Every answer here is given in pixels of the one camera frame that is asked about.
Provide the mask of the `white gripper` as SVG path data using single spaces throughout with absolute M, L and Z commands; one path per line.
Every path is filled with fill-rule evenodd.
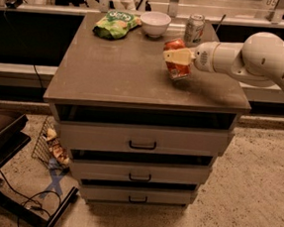
M 213 59 L 218 46 L 218 42 L 211 41 L 193 48 L 192 52 L 189 48 L 164 51 L 163 58 L 167 62 L 178 63 L 179 65 L 188 65 L 193 61 L 198 70 L 213 73 L 215 71 Z

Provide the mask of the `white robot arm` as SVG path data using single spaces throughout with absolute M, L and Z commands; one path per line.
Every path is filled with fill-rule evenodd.
M 198 70 L 222 73 L 256 87 L 278 85 L 284 92 L 284 41 L 269 32 L 243 43 L 206 42 L 197 48 L 165 50 L 167 63 L 193 64 Z

